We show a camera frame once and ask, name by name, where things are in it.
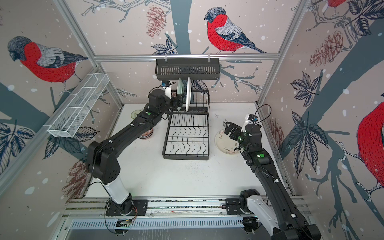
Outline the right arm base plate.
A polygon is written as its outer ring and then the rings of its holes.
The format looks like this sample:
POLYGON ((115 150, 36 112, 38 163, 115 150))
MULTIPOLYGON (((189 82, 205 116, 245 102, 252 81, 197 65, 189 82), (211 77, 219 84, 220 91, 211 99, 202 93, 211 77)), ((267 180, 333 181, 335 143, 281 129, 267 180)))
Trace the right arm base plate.
POLYGON ((269 209, 261 196, 253 195, 248 198, 240 196, 237 199, 226 199, 222 209, 227 215, 254 215, 259 216, 269 209))

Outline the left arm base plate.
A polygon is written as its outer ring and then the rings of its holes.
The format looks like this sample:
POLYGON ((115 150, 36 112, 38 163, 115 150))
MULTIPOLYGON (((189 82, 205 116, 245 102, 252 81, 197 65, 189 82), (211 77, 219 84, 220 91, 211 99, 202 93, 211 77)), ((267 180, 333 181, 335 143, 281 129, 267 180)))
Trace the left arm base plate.
POLYGON ((145 216, 148 200, 128 200, 121 205, 109 200, 106 206, 106 217, 145 216))

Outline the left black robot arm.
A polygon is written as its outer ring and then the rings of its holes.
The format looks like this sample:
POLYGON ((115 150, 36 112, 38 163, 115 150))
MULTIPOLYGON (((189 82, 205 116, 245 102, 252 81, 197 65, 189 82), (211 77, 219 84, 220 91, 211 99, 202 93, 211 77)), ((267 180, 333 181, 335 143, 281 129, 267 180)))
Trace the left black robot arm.
POLYGON ((131 123, 112 137, 89 145, 88 170, 93 178, 101 181, 119 214, 130 214, 134 203, 131 193, 121 180, 121 167, 117 158, 139 136, 153 129, 163 119, 163 115, 169 115, 172 110, 182 107, 184 98, 184 94, 177 94, 173 98, 164 90, 153 89, 149 93, 149 102, 131 123))

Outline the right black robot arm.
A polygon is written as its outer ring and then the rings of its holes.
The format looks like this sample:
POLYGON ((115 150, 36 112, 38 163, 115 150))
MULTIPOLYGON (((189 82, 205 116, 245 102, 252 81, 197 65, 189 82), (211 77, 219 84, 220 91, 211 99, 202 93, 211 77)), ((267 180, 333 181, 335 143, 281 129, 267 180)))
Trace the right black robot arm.
POLYGON ((242 128, 226 122, 225 134, 238 142, 241 155, 271 203, 269 207, 258 192, 247 190, 240 195, 241 209, 255 214, 272 240, 320 240, 319 228, 308 223, 298 210, 279 178, 272 157, 263 149, 261 125, 249 123, 242 128))

